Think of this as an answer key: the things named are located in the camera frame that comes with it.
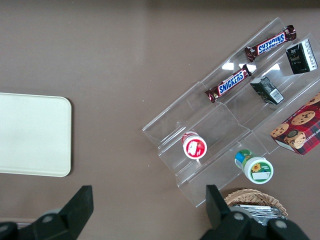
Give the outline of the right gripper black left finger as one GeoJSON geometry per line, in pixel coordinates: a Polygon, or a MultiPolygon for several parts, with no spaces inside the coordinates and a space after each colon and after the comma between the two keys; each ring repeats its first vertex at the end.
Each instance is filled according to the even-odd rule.
{"type": "Polygon", "coordinates": [[[93,189],[82,186],[57,213],[47,213],[18,228],[12,221],[0,223],[2,240],[76,240],[94,211],[93,189]]]}

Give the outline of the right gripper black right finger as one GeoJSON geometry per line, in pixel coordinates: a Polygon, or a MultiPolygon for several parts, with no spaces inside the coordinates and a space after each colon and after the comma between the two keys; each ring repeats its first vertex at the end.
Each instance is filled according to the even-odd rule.
{"type": "Polygon", "coordinates": [[[261,225],[241,211],[231,211],[216,185],[206,186],[206,211],[211,223],[202,240],[307,240],[306,233],[288,219],[261,225]]]}

